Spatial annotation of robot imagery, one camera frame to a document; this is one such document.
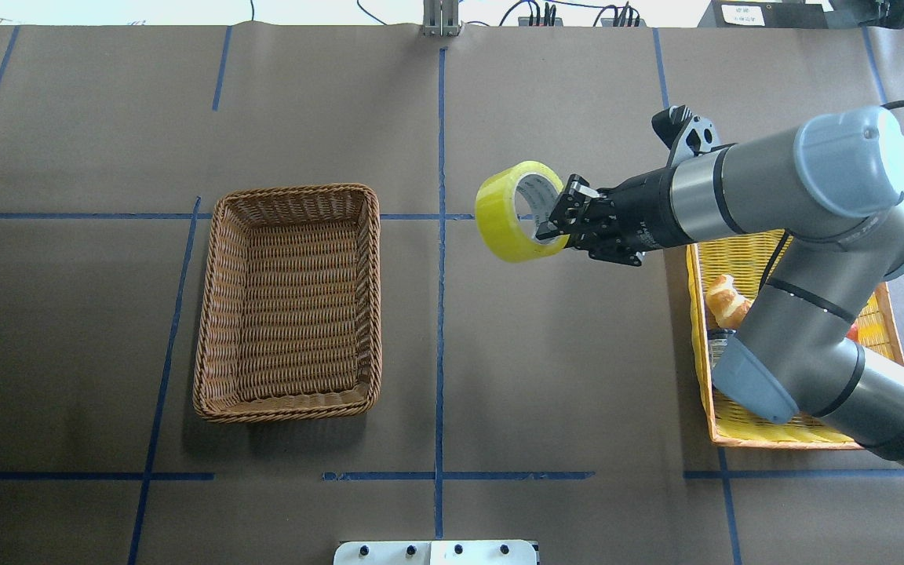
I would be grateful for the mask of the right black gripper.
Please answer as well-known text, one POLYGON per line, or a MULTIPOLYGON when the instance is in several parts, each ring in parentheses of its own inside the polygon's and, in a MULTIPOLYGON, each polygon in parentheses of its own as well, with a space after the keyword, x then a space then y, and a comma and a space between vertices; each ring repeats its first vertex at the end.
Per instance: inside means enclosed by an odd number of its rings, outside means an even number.
POLYGON ((539 223, 534 241, 553 250, 575 248, 597 261, 639 267, 643 254, 675 246, 672 174, 658 169, 598 190, 571 174, 550 221, 539 223))

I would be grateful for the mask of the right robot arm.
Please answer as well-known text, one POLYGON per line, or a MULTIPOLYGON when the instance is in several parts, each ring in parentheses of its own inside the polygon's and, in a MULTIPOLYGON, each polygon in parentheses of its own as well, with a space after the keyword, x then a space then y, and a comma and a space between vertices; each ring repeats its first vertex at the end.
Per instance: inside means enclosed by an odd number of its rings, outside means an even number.
POLYGON ((713 371, 765 421, 806 414, 904 466, 904 367, 847 338, 879 283, 904 275, 904 136, 880 106, 739 144, 684 106, 653 117, 663 168, 614 188, 570 176, 538 222, 598 261, 782 229, 792 243, 713 371))

